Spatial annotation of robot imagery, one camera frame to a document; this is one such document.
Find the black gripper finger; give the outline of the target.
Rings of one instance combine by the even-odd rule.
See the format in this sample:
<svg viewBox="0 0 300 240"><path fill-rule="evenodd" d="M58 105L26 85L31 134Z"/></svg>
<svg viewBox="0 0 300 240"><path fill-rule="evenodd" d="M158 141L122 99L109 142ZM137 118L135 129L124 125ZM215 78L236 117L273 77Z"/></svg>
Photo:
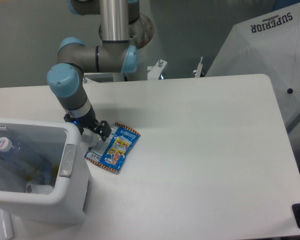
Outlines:
<svg viewBox="0 0 300 240"><path fill-rule="evenodd" d="M92 124L91 131L95 134L98 134L101 137L102 141L105 142L107 138L110 136L111 127L108 124L108 122L105 120L95 121Z"/></svg>

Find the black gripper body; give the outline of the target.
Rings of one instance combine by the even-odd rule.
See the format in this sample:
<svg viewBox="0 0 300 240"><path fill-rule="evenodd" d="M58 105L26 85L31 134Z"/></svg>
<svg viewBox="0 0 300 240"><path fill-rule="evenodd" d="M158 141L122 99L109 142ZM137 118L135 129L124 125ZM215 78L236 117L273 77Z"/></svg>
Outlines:
<svg viewBox="0 0 300 240"><path fill-rule="evenodd" d="M64 116L64 121L74 124L78 128L81 135L83 134L84 129L88 129L95 134L97 133L96 128L98 120L96 119L93 108L90 108L90 110L84 116L78 118L72 117L69 113L66 113Z"/></svg>

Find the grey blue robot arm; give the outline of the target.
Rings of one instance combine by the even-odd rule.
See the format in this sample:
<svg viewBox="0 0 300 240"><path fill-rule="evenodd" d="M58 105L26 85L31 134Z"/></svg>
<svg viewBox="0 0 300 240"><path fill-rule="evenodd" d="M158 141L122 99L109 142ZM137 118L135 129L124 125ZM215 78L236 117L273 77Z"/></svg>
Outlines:
<svg viewBox="0 0 300 240"><path fill-rule="evenodd" d="M83 88L85 73L133 73L137 69L137 48L130 44L129 25L140 17L137 0L69 0L73 14L101 16L101 46L87 46L76 38L62 40L57 64L47 73L47 83L63 109L64 120L98 134L110 136L110 125L96 119Z"/></svg>

